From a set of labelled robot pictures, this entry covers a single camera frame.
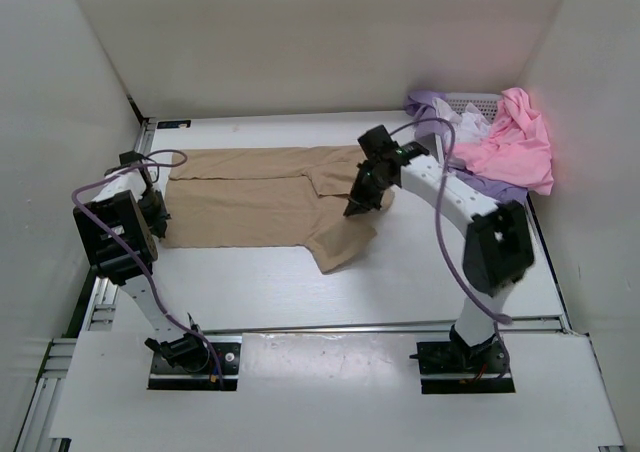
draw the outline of beige garment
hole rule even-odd
[[[376,235],[362,217],[342,215],[360,147],[185,152],[167,183],[167,247],[304,245],[328,272]],[[392,200],[388,191],[383,206]]]

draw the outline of white wall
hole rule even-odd
[[[551,130],[556,186],[536,210],[569,314],[639,450],[640,0],[565,0],[522,83]]]
[[[0,450],[12,450],[47,342],[88,266],[71,190],[138,126],[74,0],[0,0]]]
[[[512,86],[560,0],[79,0],[146,116],[397,109]]]

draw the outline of black mounting plate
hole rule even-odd
[[[220,359],[222,377],[224,379],[224,392],[235,392],[238,388],[242,344],[239,342],[212,342],[212,345]],[[147,388],[150,390],[219,391],[220,382],[212,380],[208,370],[203,370],[201,373],[189,373],[180,366],[171,367],[156,352],[153,354],[151,361]]]
[[[516,391],[510,374],[497,379],[504,368],[504,351],[497,341],[478,357],[473,367],[467,369],[433,360],[447,354],[451,342],[418,342],[417,347],[415,357],[418,359],[424,395],[502,394]],[[482,377],[474,381],[484,364],[486,369]]]

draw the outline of purple cloth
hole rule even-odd
[[[415,90],[407,95],[402,104],[404,111],[416,120],[436,117],[436,109],[433,106],[433,99],[446,99],[442,92],[432,92],[430,90]],[[443,136],[446,125],[439,122],[423,122],[416,126],[415,138],[422,145],[428,145],[424,139],[431,134]]]
[[[506,204],[512,200],[524,204],[527,201],[527,189],[501,180],[485,179],[479,175],[464,170],[456,170],[456,177],[477,190],[481,194],[496,199],[498,202]]]

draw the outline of pink cloth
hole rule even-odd
[[[524,90],[513,88],[502,95],[489,136],[480,143],[456,144],[453,155],[476,175],[549,195],[551,144],[542,115],[531,108]]]

